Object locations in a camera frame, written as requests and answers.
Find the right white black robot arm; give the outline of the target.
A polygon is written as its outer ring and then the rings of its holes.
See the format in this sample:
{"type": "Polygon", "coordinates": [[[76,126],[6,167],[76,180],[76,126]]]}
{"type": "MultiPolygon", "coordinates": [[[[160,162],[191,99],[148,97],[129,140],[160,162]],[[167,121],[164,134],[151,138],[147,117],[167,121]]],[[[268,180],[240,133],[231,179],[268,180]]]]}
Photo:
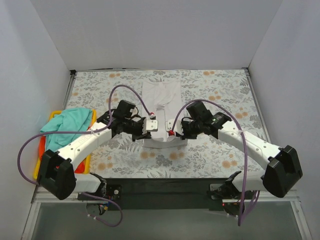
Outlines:
{"type": "Polygon", "coordinates": [[[242,151],[246,161],[251,158],[263,169],[249,175],[246,163],[243,170],[233,173],[221,186],[211,190],[211,195],[237,199],[246,191],[267,191],[283,198],[303,176],[297,151],[290,145],[280,147],[242,130],[226,109],[212,114],[204,103],[202,99],[186,103],[187,120],[175,118],[169,133],[182,140],[194,140],[202,133],[212,136],[242,151]]]}

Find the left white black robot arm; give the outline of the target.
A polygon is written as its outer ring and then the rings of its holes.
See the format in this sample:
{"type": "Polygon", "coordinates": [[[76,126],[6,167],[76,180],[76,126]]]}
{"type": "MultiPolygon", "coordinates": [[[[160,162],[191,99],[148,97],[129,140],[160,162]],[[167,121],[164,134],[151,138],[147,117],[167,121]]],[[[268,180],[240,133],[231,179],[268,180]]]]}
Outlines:
{"type": "Polygon", "coordinates": [[[107,196],[108,181],[95,174],[78,174],[79,164],[95,149],[116,135],[126,133],[133,141],[150,139],[158,130],[158,121],[153,113],[147,117],[133,114],[135,104],[121,100],[117,108],[105,112],[76,140],[57,151],[47,150],[42,156],[37,183],[64,200],[72,193],[88,193],[95,200],[107,196]]]}

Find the white t shirt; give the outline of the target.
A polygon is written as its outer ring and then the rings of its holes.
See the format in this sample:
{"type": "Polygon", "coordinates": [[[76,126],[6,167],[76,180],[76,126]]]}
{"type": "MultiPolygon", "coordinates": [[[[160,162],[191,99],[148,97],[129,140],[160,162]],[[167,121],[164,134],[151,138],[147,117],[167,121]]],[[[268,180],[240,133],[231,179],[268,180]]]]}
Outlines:
{"type": "Polygon", "coordinates": [[[142,84],[142,100],[149,112],[154,113],[158,121],[158,130],[151,133],[150,139],[143,141],[143,147],[165,149],[188,144],[176,136],[169,136],[166,126],[173,122],[183,106],[181,84],[179,80],[151,82],[142,84]]]}

